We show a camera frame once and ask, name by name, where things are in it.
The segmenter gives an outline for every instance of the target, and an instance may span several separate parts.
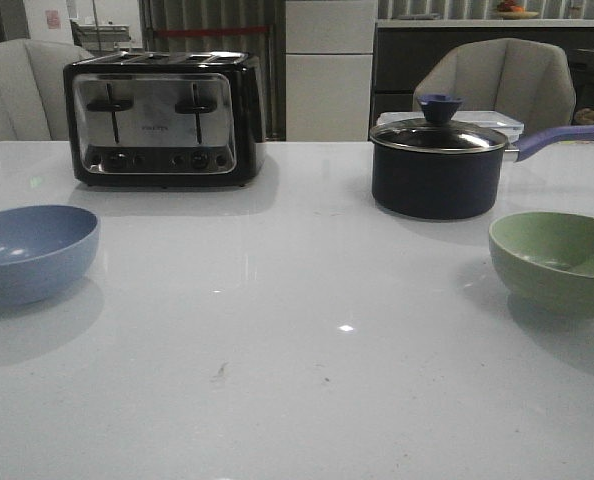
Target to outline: saucepan lid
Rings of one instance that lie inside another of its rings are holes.
[[[398,150],[439,154],[488,152],[508,144],[496,130],[451,120],[462,103],[459,98],[422,95],[418,102],[425,118],[376,125],[370,129],[370,140]]]

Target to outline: green bowl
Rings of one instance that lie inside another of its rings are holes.
[[[511,292],[558,314],[594,318],[594,218],[518,213],[494,221],[488,238]]]

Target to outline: blue bowl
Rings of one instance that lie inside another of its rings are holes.
[[[0,305],[48,298],[95,258],[99,219],[82,208],[37,205],[0,212]]]

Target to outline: lid knob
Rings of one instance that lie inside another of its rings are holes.
[[[440,93],[428,93],[417,98],[426,121],[435,125],[450,122],[462,102],[461,98]]]

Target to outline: saucepan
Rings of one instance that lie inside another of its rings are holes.
[[[462,100],[422,95],[425,118],[377,125],[372,193],[384,207],[408,216],[470,218],[495,204],[502,160],[521,161],[562,140],[594,140],[594,125],[555,127],[511,145],[496,130],[451,120]]]

